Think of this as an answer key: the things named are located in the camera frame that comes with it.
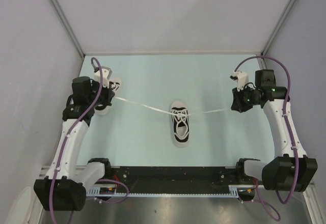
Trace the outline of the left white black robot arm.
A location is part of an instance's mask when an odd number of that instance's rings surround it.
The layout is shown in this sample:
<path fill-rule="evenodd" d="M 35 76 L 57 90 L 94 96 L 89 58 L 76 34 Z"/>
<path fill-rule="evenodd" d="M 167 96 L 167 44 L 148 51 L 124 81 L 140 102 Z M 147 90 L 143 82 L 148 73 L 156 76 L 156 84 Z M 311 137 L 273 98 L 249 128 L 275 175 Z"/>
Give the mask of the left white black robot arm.
<path fill-rule="evenodd" d="M 107 183 L 112 179 L 113 170 L 107 158 L 90 159 L 80 173 L 76 173 L 76 164 L 92 117 L 96 112 L 107 114 L 113 96 L 108 75 L 73 79 L 56 154 L 44 179 L 34 183 L 35 194 L 46 211 L 80 211 L 87 191 L 98 180 Z"/>

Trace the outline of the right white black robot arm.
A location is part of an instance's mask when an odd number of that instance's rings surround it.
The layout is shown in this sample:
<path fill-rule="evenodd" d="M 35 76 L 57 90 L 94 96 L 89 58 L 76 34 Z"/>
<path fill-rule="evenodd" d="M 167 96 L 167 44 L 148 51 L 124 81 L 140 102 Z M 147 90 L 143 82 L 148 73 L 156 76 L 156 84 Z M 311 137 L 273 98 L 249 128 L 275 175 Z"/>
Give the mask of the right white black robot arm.
<path fill-rule="evenodd" d="M 318 164 L 309 158 L 303 149 L 291 117 L 290 100 L 286 98 L 287 88 L 279 87 L 273 70 L 258 70 L 254 86 L 249 86 L 249 76 L 234 71 L 231 79 L 236 81 L 233 88 L 231 109 L 247 112 L 258 105 L 267 117 L 273 137 L 275 157 L 265 163 L 258 159 L 240 159 L 236 166 L 235 179 L 247 184 L 252 178 L 263 183 L 266 190 L 303 192 L 308 187 Z"/>

